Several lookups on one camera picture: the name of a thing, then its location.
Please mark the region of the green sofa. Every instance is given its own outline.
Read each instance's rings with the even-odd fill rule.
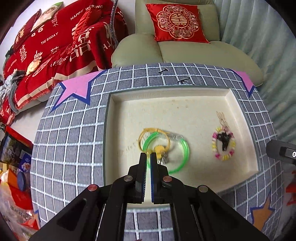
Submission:
[[[156,42],[147,3],[198,5],[202,29],[210,44],[195,42]],[[113,67],[151,63],[196,63],[246,72],[255,86],[263,83],[258,65],[244,52],[220,41],[216,6],[212,0],[136,0],[136,33],[124,38],[112,55]]]

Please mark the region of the sofa armrest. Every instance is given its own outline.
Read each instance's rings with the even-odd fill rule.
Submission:
[[[112,67],[163,63],[159,46],[151,34],[132,34],[124,38],[111,57]]]

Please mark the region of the couch covered with red blanket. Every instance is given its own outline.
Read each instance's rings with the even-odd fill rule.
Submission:
[[[110,0],[78,0],[59,10],[14,50],[5,64],[5,79],[15,69],[27,70],[32,61],[41,61],[36,71],[26,75],[16,89],[14,103],[18,110],[46,101],[60,81],[112,67],[112,6]],[[118,41],[128,35],[119,8],[114,26]],[[1,122],[10,125],[15,115],[6,98],[0,111]]]

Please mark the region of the red blanket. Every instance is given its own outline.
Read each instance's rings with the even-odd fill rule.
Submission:
[[[75,3],[81,4],[82,1],[84,3],[87,2],[87,4],[89,4],[89,2],[95,1],[97,5],[93,5],[94,8],[102,9],[102,15],[98,22],[85,27],[78,38],[74,40],[74,34],[71,32],[65,32],[64,34],[62,28],[57,31],[59,33],[56,36],[52,37],[55,39],[61,39],[60,42],[53,42],[53,40],[49,39],[48,42],[52,41],[53,45],[60,44],[64,46],[59,46],[54,50],[52,49],[53,45],[48,45],[47,48],[44,48],[41,54],[42,58],[39,68],[34,73],[24,77],[16,89],[14,101],[17,109],[20,110],[30,101],[35,100],[44,94],[50,93],[54,86],[60,81],[84,75],[92,71],[108,69],[112,67],[111,55],[114,52],[114,42],[110,35],[110,13],[113,3],[110,0],[79,0]],[[115,31],[118,41],[122,40],[128,35],[126,23],[119,8],[117,8],[115,15]],[[29,44],[32,45],[31,42],[35,41],[33,38],[36,35],[29,37],[24,42],[25,47]],[[65,40],[63,38],[68,38],[69,35],[71,35],[71,41],[69,44],[65,45],[66,41],[69,42],[69,39]],[[15,53],[5,66],[5,77],[7,77],[7,74],[11,74],[14,69],[27,69],[27,66],[30,64],[30,62],[34,58],[38,58],[39,50],[35,51],[35,49],[30,51],[31,55],[33,55],[32,53],[35,52],[34,56],[30,56],[28,53],[29,49],[25,49],[24,53],[27,56],[23,62],[20,61],[19,58],[24,59],[24,53],[21,53],[21,51]],[[3,102],[0,116],[1,121],[7,125],[10,125],[14,119],[15,114],[10,109],[8,99]]]

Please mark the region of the orange star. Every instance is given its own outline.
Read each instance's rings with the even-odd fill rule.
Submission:
[[[259,231],[263,229],[266,221],[275,211],[274,208],[270,207],[270,203],[271,203],[271,192],[269,193],[269,195],[267,196],[267,199],[265,200],[265,203],[261,207],[250,208],[252,220],[253,220],[253,226],[259,229]]]

